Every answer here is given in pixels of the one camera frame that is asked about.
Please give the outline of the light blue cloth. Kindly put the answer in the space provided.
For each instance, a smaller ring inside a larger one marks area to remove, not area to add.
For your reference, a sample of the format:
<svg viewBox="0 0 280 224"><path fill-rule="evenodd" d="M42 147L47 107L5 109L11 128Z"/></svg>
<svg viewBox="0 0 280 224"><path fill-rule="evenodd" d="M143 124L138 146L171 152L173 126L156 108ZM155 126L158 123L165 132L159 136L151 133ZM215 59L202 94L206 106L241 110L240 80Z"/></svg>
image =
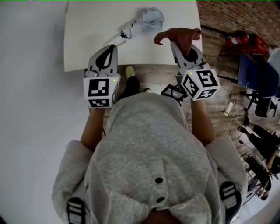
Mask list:
<svg viewBox="0 0 280 224"><path fill-rule="evenodd" d="M164 21L165 17L159 9L156 7L145 8L136 19L122 26L118 34L106 41L103 46L119 46L135 38L137 35L160 31Z"/></svg>

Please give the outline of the black waist device with screen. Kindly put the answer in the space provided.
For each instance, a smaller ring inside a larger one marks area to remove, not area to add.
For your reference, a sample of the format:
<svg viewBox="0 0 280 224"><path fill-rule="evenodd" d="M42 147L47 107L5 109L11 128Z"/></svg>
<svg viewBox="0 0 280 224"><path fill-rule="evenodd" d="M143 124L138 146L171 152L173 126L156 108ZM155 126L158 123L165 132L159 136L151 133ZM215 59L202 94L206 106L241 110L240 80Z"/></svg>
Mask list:
<svg viewBox="0 0 280 224"><path fill-rule="evenodd" d="M185 99L188 95L186 91L181 91L178 87L179 85L171 85L168 84L167 87L161 92L161 95L171 97L172 99L176 100L180 106L182 106L181 102Z"/></svg>

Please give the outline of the grey hooded top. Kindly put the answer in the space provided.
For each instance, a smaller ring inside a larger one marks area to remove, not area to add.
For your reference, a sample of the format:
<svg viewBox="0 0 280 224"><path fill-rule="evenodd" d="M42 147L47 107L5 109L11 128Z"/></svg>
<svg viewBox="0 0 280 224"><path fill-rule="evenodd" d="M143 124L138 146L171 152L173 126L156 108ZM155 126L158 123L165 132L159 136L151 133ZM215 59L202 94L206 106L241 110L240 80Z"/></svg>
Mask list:
<svg viewBox="0 0 280 224"><path fill-rule="evenodd" d="M86 224L230 224L220 186L247 195L247 175L227 135L204 146L186 128L178 102L138 93L114 104L94 152L68 143L52 203L68 224L70 198L83 200Z"/></svg>

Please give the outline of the blue chair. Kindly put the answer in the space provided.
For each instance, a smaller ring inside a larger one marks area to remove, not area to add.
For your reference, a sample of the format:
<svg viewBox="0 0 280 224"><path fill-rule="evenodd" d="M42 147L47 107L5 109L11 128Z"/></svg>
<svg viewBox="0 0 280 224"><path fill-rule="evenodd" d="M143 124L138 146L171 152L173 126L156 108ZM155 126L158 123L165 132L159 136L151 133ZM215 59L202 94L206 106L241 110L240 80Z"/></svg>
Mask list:
<svg viewBox="0 0 280 224"><path fill-rule="evenodd" d="M246 84L246 68L252 70L251 82ZM268 112L277 106L272 103L272 97L280 97L280 76L273 66L268 62L256 63L248 56L242 54L240 57L238 71L238 85L245 87L240 95L250 99L249 105L245 107L247 112L253 103L256 104L255 114L266 118Z"/></svg>

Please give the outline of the red fire extinguisher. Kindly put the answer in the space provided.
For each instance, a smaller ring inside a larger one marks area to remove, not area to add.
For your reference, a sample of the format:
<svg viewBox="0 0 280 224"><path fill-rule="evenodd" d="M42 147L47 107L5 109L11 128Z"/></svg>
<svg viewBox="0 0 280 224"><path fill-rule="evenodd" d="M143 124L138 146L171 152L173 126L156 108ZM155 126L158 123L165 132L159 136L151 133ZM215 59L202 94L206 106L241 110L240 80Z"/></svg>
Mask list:
<svg viewBox="0 0 280 224"><path fill-rule="evenodd" d="M246 32L242 30L237 30L236 32L225 36L226 46L234 46L238 44L248 44L248 43L249 43L249 36Z"/></svg>

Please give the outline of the person's left forearm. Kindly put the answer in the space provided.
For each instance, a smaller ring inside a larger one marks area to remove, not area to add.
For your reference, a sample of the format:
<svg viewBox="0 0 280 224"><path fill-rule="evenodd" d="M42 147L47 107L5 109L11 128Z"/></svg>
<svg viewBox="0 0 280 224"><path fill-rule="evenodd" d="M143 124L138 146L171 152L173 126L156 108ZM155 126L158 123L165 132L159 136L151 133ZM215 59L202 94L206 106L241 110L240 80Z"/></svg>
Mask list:
<svg viewBox="0 0 280 224"><path fill-rule="evenodd" d="M81 135L80 142L91 152L102 139L104 114L104 108L92 108Z"/></svg>

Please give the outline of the person's black trouser leg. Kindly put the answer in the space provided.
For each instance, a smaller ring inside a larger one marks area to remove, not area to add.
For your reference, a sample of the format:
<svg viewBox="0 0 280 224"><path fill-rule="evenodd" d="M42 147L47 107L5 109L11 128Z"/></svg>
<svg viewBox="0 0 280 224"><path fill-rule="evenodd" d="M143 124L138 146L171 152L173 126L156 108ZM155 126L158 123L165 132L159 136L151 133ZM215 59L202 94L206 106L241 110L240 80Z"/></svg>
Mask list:
<svg viewBox="0 0 280 224"><path fill-rule="evenodd" d="M140 92L140 83L136 76L130 76L126 82L126 88L123 93L119 96L118 100L121 100L126 97L133 96Z"/></svg>

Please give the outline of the red extinguisher box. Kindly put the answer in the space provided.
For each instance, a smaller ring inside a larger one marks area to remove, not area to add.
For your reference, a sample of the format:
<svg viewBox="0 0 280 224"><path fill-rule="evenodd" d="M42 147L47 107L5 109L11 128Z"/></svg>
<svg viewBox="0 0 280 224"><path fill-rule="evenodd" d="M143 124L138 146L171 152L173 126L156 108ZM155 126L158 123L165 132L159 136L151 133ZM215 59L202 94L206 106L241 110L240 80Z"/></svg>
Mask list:
<svg viewBox="0 0 280 224"><path fill-rule="evenodd" d="M250 34L248 37L249 37L248 50L250 54L260 54L260 55L268 56L269 47L264 40L262 40L256 34Z"/></svg>

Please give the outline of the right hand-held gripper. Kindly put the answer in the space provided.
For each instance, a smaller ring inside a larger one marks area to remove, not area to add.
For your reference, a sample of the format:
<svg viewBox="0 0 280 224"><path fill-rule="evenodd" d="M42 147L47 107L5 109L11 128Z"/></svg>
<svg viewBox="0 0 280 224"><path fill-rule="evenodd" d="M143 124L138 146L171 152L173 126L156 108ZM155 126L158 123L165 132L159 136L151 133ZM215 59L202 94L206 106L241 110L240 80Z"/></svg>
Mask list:
<svg viewBox="0 0 280 224"><path fill-rule="evenodd" d="M179 66L176 76L180 93L189 96L193 101L212 98L221 88L215 69L211 69L209 64L204 62L202 52L192 45L187 61L180 48L174 42L170 42L171 51L175 63Z"/></svg>

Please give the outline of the reddish-brown cloth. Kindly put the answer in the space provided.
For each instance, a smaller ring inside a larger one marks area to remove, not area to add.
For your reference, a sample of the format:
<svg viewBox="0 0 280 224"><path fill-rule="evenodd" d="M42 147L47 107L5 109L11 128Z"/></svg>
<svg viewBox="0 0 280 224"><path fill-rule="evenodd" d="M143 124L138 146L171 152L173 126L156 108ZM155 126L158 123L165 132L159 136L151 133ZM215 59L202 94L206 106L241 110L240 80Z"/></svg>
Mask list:
<svg viewBox="0 0 280 224"><path fill-rule="evenodd" d="M164 38L168 38L180 47L183 56L187 56L190 52L193 40L200 40L201 33L199 28L171 28L158 33L154 38L154 44L162 45L160 41Z"/></svg>

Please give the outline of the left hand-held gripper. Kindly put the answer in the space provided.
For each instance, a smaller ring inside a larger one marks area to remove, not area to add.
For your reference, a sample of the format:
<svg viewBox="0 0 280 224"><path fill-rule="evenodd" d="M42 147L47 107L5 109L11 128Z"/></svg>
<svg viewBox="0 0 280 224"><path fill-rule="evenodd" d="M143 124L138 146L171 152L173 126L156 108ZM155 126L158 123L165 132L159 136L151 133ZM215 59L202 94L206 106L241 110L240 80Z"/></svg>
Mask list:
<svg viewBox="0 0 280 224"><path fill-rule="evenodd" d="M88 70L110 68L116 72L118 67L118 49L116 45L108 45L97 51L88 63ZM90 109L111 108L119 90L120 75L108 74L104 71L86 71L83 79L84 98Z"/></svg>

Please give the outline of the person's right forearm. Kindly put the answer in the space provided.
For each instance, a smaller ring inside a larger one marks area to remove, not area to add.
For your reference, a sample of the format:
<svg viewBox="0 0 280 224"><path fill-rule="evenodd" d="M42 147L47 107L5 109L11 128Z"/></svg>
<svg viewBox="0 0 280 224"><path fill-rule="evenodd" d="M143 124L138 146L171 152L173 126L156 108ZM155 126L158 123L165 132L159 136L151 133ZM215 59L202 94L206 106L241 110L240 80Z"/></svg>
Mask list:
<svg viewBox="0 0 280 224"><path fill-rule="evenodd" d="M215 136L205 100L191 100L191 111L192 133L204 146L206 146L214 140Z"/></svg>

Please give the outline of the white power adapter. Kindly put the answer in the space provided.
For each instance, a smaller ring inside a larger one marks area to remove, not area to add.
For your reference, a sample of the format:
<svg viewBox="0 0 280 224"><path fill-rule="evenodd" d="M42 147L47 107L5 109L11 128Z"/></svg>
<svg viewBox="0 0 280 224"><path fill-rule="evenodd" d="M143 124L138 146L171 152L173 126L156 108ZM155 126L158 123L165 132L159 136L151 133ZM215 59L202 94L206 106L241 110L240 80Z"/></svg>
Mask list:
<svg viewBox="0 0 280 224"><path fill-rule="evenodd" d="M225 111L224 111L225 116L230 116L233 117L235 115L235 102L231 101L228 103Z"/></svg>

